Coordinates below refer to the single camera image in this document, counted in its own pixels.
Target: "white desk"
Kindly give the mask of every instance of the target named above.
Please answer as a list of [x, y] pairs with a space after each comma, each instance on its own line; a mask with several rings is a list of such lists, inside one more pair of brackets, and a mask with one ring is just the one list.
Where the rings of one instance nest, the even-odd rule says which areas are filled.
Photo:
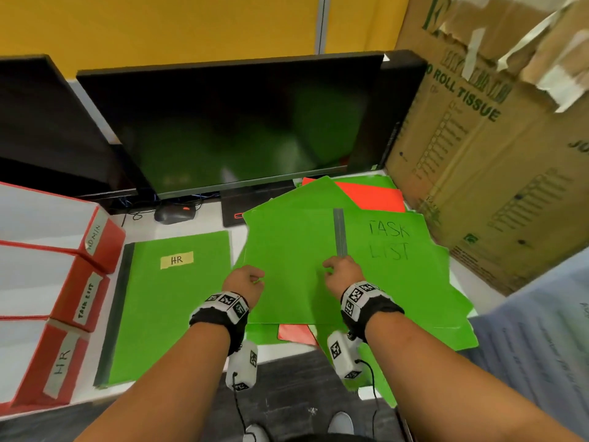
[[[117, 224], [122, 224], [123, 215], [115, 215], [113, 216], [113, 219]], [[221, 202], [212, 201], [210, 203], [204, 203], [196, 212], [194, 220], [189, 222], [162, 225], [153, 219], [153, 213], [144, 214], [143, 218], [140, 220], [133, 220], [133, 217], [128, 215], [125, 220], [124, 229], [127, 232], [125, 243], [130, 243], [157, 240], [159, 238], [211, 233], [224, 230], [225, 228], [223, 227], [223, 221], [221, 218]], [[246, 243], [247, 227], [241, 225], [228, 228], [228, 230], [230, 234], [232, 263], [234, 263]], [[468, 271], [468, 269], [453, 259], [451, 259], [450, 269], [451, 283], [470, 298], [478, 313], [488, 312], [497, 306], [497, 304], [500, 304], [505, 300], [505, 297], [500, 293], [490, 288], [485, 282], [476, 277], [475, 274]], [[115, 272], [110, 275], [111, 282], [102, 305], [102, 311], [100, 312], [96, 330], [90, 336], [88, 350], [72, 396], [72, 405], [113, 398], [125, 392], [132, 385], [132, 383], [129, 382], [102, 390], [93, 387], [94, 377], [96, 375], [98, 361], [102, 350], [102, 343], [106, 333], [108, 315], [110, 314], [113, 302], [118, 270], [119, 266], [117, 266]], [[272, 361], [286, 356], [303, 354], [312, 350], [315, 350], [315, 348], [298, 343], [263, 345], [259, 347], [258, 363], [264, 363], [266, 361]], [[21, 416], [21, 414], [0, 417], [0, 421], [17, 416]]]

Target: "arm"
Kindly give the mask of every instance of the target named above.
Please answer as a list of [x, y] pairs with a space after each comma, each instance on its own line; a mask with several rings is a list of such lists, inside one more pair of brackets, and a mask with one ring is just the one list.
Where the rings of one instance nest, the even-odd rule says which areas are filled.
[[[350, 256], [324, 265], [334, 268], [326, 284], [338, 299], [352, 283], [364, 281]], [[418, 440], [581, 441], [402, 313], [375, 313], [366, 340]]]
[[[250, 309], [264, 288], [264, 272], [234, 270], [223, 291], [243, 296]], [[197, 322], [76, 442], [184, 442], [198, 440], [229, 351], [222, 325]]]

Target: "person's left arm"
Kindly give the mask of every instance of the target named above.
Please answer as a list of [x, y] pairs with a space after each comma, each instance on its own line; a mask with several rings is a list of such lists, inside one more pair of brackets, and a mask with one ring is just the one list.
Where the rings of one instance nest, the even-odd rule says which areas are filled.
[[[223, 291], [244, 297], [250, 310], [264, 289], [264, 272], [234, 270]], [[228, 330], [197, 322], [141, 378], [102, 413], [76, 442], [198, 440], [229, 351]]]

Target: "hand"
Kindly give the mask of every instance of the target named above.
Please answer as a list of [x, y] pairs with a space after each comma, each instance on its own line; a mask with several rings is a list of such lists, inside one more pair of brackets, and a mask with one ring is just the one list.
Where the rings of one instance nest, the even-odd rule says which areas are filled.
[[244, 265], [227, 276], [223, 282], [223, 291], [243, 296], [251, 310], [260, 299], [261, 292], [264, 291], [264, 281], [260, 281], [260, 278], [265, 275], [259, 268]]
[[332, 256], [323, 262], [326, 268], [333, 268], [333, 273], [325, 273], [325, 285], [338, 301], [342, 301], [343, 292], [354, 282], [365, 281], [362, 268], [351, 256], [341, 258]]

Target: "yellow label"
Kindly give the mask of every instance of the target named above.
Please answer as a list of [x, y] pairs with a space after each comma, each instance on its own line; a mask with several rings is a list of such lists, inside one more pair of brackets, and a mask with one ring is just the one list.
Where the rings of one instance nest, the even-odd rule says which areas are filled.
[[173, 254], [171, 256], [164, 256], [160, 259], [160, 270], [164, 268], [175, 267], [176, 265], [186, 265], [194, 262], [194, 252]]

